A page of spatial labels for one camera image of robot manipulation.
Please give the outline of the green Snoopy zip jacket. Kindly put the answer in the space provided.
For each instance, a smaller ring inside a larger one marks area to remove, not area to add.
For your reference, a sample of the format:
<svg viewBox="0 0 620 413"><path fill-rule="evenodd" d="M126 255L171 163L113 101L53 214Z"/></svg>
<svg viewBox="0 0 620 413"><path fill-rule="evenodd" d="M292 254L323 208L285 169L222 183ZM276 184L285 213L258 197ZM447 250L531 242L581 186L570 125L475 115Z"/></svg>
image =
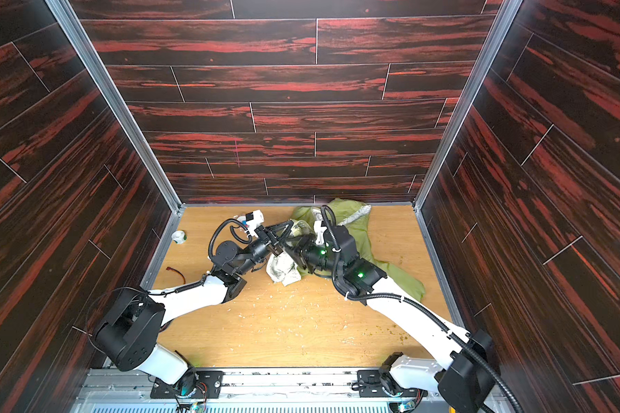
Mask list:
<svg viewBox="0 0 620 413"><path fill-rule="evenodd" d="M285 248L270 256L266 273L275 283L299 282L305 275L329 280L345 299L368 305L371 299L395 299L399 302L422 301L425 286L405 270L374 258L368 235L371 206L361 201L335 199L324 206L298 206L290 220L294 226ZM291 250L299 239L313 239L313 223L324 220L325 270L306 271L292 258Z"/></svg>

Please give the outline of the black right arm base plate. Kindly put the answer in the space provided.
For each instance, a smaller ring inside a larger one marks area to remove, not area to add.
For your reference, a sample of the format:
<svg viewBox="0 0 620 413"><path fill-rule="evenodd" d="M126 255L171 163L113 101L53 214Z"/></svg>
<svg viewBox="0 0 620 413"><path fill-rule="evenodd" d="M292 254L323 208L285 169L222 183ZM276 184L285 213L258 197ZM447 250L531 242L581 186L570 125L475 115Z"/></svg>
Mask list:
<svg viewBox="0 0 620 413"><path fill-rule="evenodd" d="M402 388L394 383L388 373L382 377L378 369L365 369L356 372L356 381L351 390L358 393L360 398L421 398L428 395L427 391L417 388Z"/></svg>

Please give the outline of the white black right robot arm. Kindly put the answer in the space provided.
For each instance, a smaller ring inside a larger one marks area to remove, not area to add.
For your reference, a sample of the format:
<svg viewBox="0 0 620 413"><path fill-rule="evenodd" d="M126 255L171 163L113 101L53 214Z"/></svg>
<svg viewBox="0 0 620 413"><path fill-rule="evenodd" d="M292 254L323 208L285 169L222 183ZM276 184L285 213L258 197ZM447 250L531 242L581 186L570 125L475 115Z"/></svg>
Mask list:
<svg viewBox="0 0 620 413"><path fill-rule="evenodd" d="M418 303L382 268L361 257L356 247L356 240L342 225L325 229L322 244L312 234L284 244L302 268L327 272L345 299L389 318L432 355L434 360L426 362L401 352L391 354L378 371L384 392L392 397L413 389L433 392L457 412L489 411L485 400L497 373L487 363L493 347L490 337L472 337Z"/></svg>

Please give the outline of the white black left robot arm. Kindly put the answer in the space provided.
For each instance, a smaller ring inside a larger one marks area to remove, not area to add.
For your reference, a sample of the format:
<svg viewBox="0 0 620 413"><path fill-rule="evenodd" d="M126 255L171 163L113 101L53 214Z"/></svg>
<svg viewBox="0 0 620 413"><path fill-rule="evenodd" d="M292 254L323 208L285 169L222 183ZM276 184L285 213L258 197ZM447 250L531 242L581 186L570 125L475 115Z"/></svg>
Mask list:
<svg viewBox="0 0 620 413"><path fill-rule="evenodd" d="M197 282L162 290L121 288L116 301L96 323L91 343L122 372L139 370L188 398L198 378L189 361L158 343L165 325L181 316L235 299L246 285L245 274L270 254L279 255L293 220L264 226L253 214L221 223L208 244L213 264Z"/></svg>

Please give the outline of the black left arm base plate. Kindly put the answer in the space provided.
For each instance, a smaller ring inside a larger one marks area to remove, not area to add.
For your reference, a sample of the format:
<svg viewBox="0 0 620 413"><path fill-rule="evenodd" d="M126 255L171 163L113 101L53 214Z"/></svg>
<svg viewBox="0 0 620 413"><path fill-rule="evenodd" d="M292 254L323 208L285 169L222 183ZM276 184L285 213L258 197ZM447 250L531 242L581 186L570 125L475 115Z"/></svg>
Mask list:
<svg viewBox="0 0 620 413"><path fill-rule="evenodd" d="M173 385L159 378L155 379L150 393L151 399L218 399L222 388L224 372L220 370L190 370Z"/></svg>

